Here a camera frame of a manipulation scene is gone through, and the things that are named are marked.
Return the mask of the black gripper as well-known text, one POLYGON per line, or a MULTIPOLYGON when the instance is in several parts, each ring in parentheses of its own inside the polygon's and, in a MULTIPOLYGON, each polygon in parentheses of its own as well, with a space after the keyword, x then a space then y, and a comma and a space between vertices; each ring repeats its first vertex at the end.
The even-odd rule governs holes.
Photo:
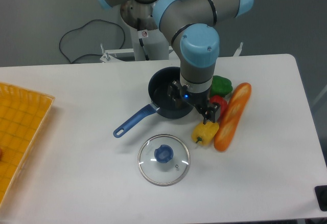
POLYGON ((209 88, 203 92, 192 92, 186 85, 182 86, 180 81, 173 80, 168 85, 167 95, 175 102, 178 108, 193 106, 202 116, 203 124, 207 121, 217 122, 221 115, 221 105, 211 103, 209 105, 209 88))

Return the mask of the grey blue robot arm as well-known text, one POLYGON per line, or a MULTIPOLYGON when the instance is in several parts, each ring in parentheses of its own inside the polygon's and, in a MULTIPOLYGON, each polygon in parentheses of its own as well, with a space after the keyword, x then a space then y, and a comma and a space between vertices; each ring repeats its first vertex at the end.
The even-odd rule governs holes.
MULTIPOLYGON (((130 0, 98 0, 112 8, 130 0)), ((180 59, 180 78, 173 89, 204 121, 216 122, 220 111, 209 92, 220 52, 215 25, 248 12, 254 0, 133 0, 152 6, 151 17, 180 59)))

